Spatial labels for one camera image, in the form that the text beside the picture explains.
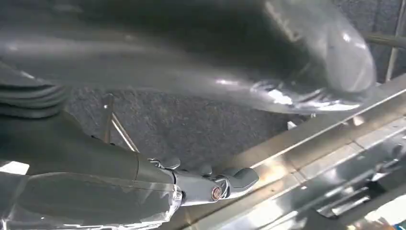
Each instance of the metal rod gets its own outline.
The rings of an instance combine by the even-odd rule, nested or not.
[[[112,120],[114,97],[111,93],[109,93],[105,97],[103,97],[101,101],[103,104],[101,139],[105,143],[110,143],[110,133],[112,129],[110,121]]]
[[[397,18],[395,36],[401,36],[403,34],[405,26],[405,12],[406,12],[406,0],[402,0],[402,5],[400,6],[399,10],[399,17]],[[390,81],[392,78],[398,53],[399,53],[398,48],[393,47],[391,51],[391,56],[389,58],[389,65],[388,71],[386,72],[385,82]]]
[[[118,120],[116,114],[112,112],[112,119],[111,119],[115,129],[117,132],[120,134],[120,136],[123,138],[127,146],[131,149],[131,151],[138,152],[139,150],[137,146],[134,144],[134,142],[131,140],[130,136],[127,134],[127,131],[124,129],[124,127],[121,125],[120,121]]]
[[[370,43],[406,49],[406,37],[403,36],[397,37],[394,35],[371,33],[364,33],[363,35],[365,40]]]

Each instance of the bolt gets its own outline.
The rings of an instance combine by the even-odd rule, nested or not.
[[[217,201],[221,197],[221,188],[216,186],[212,189],[212,199]]]

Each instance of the gray carpet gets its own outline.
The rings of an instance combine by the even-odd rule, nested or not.
[[[361,31],[393,34],[401,0],[334,0]],[[384,79],[390,48],[371,46],[379,79]],[[406,72],[401,54],[395,74]],[[100,133],[100,99],[108,89],[77,88],[67,110],[91,135]],[[115,91],[115,112],[141,153],[178,156],[192,168],[222,161],[286,128],[288,116],[233,104],[156,92]],[[117,133],[113,142],[125,146]]]

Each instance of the clear plastic film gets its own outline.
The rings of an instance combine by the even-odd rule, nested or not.
[[[154,229],[170,220],[182,199],[174,184],[75,173],[22,177],[3,230]]]
[[[363,37],[328,0],[2,2],[3,69],[20,70],[8,78],[298,114],[356,108],[376,81]]]
[[[267,0],[264,11],[291,59],[286,78],[264,80],[251,92],[276,111],[306,113],[356,108],[376,82],[369,48],[330,1]]]

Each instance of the vertical metal pole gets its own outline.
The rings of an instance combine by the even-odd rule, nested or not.
[[[402,4],[399,10],[399,16],[397,18],[395,36],[402,36],[405,26],[405,12],[406,12],[406,0],[402,0]],[[389,58],[388,71],[386,72],[385,82],[391,80],[393,75],[393,70],[395,68],[395,63],[398,56],[398,48],[393,47],[391,51],[391,56]]]

